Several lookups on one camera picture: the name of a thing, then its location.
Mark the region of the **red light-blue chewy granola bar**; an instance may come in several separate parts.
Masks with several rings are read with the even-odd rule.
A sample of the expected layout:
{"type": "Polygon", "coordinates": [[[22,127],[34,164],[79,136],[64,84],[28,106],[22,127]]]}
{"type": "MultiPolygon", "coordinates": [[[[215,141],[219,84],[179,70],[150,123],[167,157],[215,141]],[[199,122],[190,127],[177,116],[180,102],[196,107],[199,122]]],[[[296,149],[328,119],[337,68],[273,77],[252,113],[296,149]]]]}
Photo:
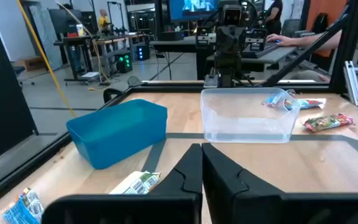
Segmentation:
{"type": "MultiPolygon", "coordinates": [[[[299,99],[296,101],[299,106],[300,106],[300,109],[301,110],[306,110],[306,109],[309,109],[309,108],[314,108],[314,107],[317,107],[319,105],[322,105],[323,102],[322,101],[318,101],[318,100],[307,100],[307,99],[299,99]]],[[[293,109],[293,104],[286,101],[284,106],[286,107],[286,109],[288,110],[292,110],[293,109]]]]}

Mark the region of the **red green chewy granola bar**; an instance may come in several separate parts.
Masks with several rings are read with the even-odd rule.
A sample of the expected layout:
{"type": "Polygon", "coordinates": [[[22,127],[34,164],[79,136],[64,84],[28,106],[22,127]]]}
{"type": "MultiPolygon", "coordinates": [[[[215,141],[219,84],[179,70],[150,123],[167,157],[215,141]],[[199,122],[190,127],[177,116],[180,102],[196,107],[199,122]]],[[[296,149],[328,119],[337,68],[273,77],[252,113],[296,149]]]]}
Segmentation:
{"type": "Polygon", "coordinates": [[[353,119],[351,117],[339,113],[318,118],[310,118],[304,122],[303,126],[312,132],[317,132],[351,124],[353,124],[353,119]]]}

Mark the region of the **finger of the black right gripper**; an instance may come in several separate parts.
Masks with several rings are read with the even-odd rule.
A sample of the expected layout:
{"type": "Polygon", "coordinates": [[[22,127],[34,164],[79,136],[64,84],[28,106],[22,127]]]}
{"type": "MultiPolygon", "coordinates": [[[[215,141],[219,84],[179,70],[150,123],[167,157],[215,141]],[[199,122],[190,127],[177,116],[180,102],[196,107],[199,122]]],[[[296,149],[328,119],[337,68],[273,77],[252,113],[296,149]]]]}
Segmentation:
{"type": "Polygon", "coordinates": [[[245,44],[245,31],[244,30],[235,31],[232,40],[232,51],[242,52],[244,50],[244,44],[245,44]]]}
{"type": "Polygon", "coordinates": [[[223,30],[218,31],[218,51],[228,52],[231,48],[231,34],[223,30]]]}

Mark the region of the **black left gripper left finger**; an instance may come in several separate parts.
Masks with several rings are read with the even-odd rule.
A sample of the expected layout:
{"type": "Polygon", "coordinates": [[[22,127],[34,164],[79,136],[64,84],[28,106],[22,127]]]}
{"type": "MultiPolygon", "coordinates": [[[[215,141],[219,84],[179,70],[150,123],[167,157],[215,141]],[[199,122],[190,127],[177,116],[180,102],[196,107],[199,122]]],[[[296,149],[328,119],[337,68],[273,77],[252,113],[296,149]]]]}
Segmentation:
{"type": "Polygon", "coordinates": [[[154,195],[202,194],[203,152],[192,144],[168,175],[152,190],[154,195]]]}

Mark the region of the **blue granola bar orange ends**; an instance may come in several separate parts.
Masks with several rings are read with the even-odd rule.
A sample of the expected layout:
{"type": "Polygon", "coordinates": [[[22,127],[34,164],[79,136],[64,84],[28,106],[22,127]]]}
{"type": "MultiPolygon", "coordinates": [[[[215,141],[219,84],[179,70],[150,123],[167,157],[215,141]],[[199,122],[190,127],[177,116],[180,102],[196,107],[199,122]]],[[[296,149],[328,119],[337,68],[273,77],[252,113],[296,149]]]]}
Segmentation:
{"type": "Polygon", "coordinates": [[[0,211],[7,224],[41,224],[44,207],[31,188],[25,188],[15,201],[0,211]]]}

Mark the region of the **wooden top desk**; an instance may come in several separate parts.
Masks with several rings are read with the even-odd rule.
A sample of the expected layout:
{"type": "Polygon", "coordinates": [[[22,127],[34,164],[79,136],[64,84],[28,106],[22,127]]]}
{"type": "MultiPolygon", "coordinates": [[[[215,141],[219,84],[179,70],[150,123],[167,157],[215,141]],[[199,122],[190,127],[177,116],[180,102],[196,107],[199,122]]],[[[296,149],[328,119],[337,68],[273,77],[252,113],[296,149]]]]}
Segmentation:
{"type": "Polygon", "coordinates": [[[116,55],[130,53],[132,64],[135,60],[135,50],[138,45],[145,45],[149,41],[147,34],[122,36],[105,36],[97,40],[96,46],[100,54],[100,66],[107,77],[119,73],[116,68],[116,55]]]}

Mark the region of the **person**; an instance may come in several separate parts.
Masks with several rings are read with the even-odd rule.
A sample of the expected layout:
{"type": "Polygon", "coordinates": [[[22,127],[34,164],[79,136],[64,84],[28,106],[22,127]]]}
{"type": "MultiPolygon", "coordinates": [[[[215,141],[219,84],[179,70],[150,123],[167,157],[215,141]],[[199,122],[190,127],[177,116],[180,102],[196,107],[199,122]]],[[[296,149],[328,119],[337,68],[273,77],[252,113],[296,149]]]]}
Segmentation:
{"type": "Polygon", "coordinates": [[[265,26],[267,30],[267,35],[277,34],[279,35],[282,30],[281,15],[283,10],[283,1],[274,0],[272,5],[267,10],[267,13],[262,20],[259,20],[258,23],[262,26],[265,26]]]}
{"type": "Polygon", "coordinates": [[[100,9],[100,17],[98,19],[98,26],[101,32],[110,31],[110,22],[107,18],[108,14],[105,9],[100,9]]]}

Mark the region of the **black curved bracket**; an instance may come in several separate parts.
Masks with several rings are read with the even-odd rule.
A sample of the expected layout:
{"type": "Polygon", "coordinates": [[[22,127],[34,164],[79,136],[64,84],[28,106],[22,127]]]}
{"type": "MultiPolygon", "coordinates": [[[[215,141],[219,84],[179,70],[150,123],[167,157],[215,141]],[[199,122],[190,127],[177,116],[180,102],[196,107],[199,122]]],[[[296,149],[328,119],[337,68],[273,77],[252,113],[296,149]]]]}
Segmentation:
{"type": "Polygon", "coordinates": [[[109,101],[111,101],[114,97],[116,96],[121,96],[124,92],[121,90],[117,90],[114,88],[106,88],[103,91],[103,100],[104,103],[107,103],[109,101]]]}

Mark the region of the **white green granola bar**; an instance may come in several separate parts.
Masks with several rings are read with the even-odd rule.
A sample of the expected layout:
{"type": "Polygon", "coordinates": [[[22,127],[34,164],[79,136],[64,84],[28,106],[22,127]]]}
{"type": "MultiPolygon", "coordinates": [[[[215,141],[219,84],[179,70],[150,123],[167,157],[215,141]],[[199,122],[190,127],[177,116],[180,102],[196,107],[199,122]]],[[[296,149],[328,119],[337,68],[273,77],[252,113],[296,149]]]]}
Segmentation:
{"type": "Polygon", "coordinates": [[[159,172],[134,171],[112,189],[109,194],[145,195],[157,185],[159,179],[159,172]]]}

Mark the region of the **dark grey long desk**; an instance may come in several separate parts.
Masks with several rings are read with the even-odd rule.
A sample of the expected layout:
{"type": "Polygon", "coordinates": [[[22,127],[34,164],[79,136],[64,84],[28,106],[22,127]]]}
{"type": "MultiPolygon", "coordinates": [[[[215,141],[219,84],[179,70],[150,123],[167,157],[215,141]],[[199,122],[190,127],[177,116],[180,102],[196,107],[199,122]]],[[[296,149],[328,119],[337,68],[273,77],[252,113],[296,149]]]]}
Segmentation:
{"type": "Polygon", "coordinates": [[[150,45],[159,52],[195,53],[197,79],[204,80],[207,73],[205,69],[207,57],[213,54],[212,44],[205,47],[198,47],[196,45],[196,36],[188,36],[182,40],[154,40],[150,42],[150,45]]]}

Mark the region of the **person's forearm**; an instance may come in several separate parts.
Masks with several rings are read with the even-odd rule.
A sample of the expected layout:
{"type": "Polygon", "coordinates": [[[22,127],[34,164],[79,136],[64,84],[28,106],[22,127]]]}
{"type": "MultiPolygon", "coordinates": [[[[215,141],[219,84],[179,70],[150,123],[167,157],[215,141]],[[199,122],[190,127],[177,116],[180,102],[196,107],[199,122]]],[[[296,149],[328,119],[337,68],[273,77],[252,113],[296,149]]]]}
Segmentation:
{"type": "MultiPolygon", "coordinates": [[[[319,50],[332,50],[339,47],[340,39],[342,35],[342,30],[340,30],[337,34],[333,35],[329,40],[327,40],[320,48],[319,50]]],[[[298,38],[295,41],[295,45],[297,47],[307,47],[311,45],[313,42],[318,40],[321,37],[321,34],[318,35],[312,35],[312,36],[306,36],[298,38]]],[[[356,43],[356,49],[358,50],[358,39],[356,43]]]]}

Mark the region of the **silver aluminium bracket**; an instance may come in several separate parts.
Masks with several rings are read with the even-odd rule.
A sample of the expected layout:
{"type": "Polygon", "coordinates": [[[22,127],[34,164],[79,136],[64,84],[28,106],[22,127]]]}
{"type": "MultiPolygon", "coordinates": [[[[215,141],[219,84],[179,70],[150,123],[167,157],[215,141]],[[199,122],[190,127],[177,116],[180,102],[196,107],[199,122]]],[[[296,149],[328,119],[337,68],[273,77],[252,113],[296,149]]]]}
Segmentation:
{"type": "Polygon", "coordinates": [[[358,80],[352,61],[344,62],[344,77],[351,103],[358,106],[358,80]]]}

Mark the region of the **blue office chair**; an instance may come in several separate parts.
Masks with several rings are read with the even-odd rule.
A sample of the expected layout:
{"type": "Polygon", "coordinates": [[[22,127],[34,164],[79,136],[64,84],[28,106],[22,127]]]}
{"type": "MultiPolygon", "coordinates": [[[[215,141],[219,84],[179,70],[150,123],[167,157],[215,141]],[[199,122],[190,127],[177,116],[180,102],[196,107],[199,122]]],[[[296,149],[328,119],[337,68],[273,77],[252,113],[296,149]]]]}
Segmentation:
{"type": "Polygon", "coordinates": [[[30,84],[32,86],[35,85],[35,82],[30,80],[31,77],[27,77],[25,75],[25,67],[13,66],[12,68],[13,68],[14,74],[16,76],[17,82],[21,88],[23,87],[23,84],[30,84]]]}

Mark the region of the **orange panel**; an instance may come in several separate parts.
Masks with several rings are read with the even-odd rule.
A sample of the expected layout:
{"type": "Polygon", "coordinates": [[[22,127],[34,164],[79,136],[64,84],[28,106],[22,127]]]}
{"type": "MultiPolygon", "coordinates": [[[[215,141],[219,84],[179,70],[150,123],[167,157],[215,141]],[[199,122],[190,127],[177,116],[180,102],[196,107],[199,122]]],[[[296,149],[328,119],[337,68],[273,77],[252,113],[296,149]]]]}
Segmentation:
{"type": "MultiPolygon", "coordinates": [[[[320,13],[328,15],[328,25],[334,23],[341,16],[346,2],[347,0],[310,0],[306,30],[312,30],[314,22],[320,13]]],[[[328,60],[333,50],[336,49],[318,50],[312,56],[318,59],[328,60]]]]}

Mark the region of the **black backlit keyboard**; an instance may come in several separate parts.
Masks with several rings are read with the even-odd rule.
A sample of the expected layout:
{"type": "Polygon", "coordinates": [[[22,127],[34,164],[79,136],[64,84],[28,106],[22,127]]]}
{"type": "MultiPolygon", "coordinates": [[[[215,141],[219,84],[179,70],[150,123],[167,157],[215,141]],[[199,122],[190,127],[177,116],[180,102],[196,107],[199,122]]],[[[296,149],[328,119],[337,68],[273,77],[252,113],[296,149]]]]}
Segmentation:
{"type": "Polygon", "coordinates": [[[241,56],[242,58],[260,58],[277,48],[279,48],[279,46],[274,42],[266,44],[247,44],[246,48],[241,52],[241,56]]]}

